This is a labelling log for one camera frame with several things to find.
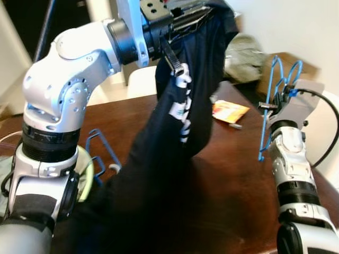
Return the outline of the dark navy printed garment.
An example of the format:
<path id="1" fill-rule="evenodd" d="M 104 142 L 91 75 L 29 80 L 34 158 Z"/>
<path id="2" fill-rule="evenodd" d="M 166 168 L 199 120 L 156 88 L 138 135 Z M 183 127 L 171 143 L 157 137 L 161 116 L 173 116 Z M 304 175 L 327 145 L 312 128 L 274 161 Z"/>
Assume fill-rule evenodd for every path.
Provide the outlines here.
<path id="1" fill-rule="evenodd" d="M 157 104 L 125 165 L 58 223 L 49 254 L 154 254 L 172 186 L 210 141 L 210 99 L 223 78 L 227 46 L 239 32 L 226 0 L 203 1 L 211 7 L 205 22 L 171 44 L 191 82 L 179 87 L 167 61 L 158 61 Z"/>

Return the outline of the thin blue plastic hanger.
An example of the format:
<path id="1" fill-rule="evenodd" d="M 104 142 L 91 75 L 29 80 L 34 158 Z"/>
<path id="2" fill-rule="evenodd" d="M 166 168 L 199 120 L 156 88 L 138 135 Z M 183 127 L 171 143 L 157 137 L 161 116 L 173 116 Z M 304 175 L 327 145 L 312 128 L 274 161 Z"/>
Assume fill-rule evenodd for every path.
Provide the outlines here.
<path id="1" fill-rule="evenodd" d="M 95 183 L 97 183 L 97 185 L 101 186 L 103 184 L 103 181 L 100 179 L 100 177 L 106 172 L 106 170 L 112 169 L 118 174 L 121 171 L 122 164 L 100 129 L 92 129 L 88 133 L 88 137 L 85 143 L 85 150 L 87 152 L 90 151 L 92 140 L 94 140 L 94 138 L 96 137 L 101 140 L 102 145 L 104 145 L 106 151 L 109 153 L 111 159 L 114 161 L 114 163 L 110 164 L 107 168 L 104 167 L 103 160 L 99 156 L 92 156 L 90 161 L 88 162 L 89 166 L 93 166 L 94 162 L 97 162 L 97 164 L 99 164 L 100 171 L 93 174 L 93 180 Z"/>

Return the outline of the orange yellow packet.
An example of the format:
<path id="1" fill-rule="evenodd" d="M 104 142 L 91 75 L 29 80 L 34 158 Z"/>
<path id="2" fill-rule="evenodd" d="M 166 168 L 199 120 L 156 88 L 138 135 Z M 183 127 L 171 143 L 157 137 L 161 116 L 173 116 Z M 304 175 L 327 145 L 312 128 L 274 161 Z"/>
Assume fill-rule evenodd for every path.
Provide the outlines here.
<path id="1" fill-rule="evenodd" d="M 214 119 L 233 124 L 237 123 L 248 111 L 249 108 L 247 106 L 225 100 L 217 100 L 212 106 L 211 116 Z"/>

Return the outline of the brown cardboard box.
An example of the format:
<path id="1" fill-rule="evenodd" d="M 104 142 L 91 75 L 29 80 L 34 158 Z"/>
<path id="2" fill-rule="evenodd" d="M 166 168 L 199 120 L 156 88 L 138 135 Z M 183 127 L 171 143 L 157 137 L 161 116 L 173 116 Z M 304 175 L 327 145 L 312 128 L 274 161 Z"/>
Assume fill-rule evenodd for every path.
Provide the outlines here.
<path id="1" fill-rule="evenodd" d="M 295 81 L 295 78 L 316 80 L 319 68 L 291 53 L 278 52 L 265 58 L 261 71 L 256 92 L 261 99 L 265 99 L 269 91 L 269 83 L 273 91 L 281 78 L 288 78 L 290 81 Z"/>

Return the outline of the olive grey bag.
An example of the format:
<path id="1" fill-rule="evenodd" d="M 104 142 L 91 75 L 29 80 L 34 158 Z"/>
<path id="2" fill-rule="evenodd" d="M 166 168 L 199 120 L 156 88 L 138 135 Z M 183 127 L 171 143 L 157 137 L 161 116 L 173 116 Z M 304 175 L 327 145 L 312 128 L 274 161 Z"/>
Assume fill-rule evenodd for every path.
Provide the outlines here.
<path id="1" fill-rule="evenodd" d="M 259 80 L 268 53 L 262 51 L 257 40 L 248 34 L 239 33 L 227 46 L 223 73 L 234 83 L 249 83 Z"/>

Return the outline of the grey fabric hamper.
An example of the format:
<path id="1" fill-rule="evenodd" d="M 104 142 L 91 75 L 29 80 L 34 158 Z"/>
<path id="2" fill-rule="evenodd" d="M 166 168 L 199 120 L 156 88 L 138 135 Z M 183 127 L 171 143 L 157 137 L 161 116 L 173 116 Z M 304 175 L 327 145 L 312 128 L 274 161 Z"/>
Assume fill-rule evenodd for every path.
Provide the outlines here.
<path id="1" fill-rule="evenodd" d="M 78 202 L 84 202 L 94 184 L 93 159 L 85 148 L 77 146 L 78 158 L 75 171 L 79 174 L 78 180 Z"/>

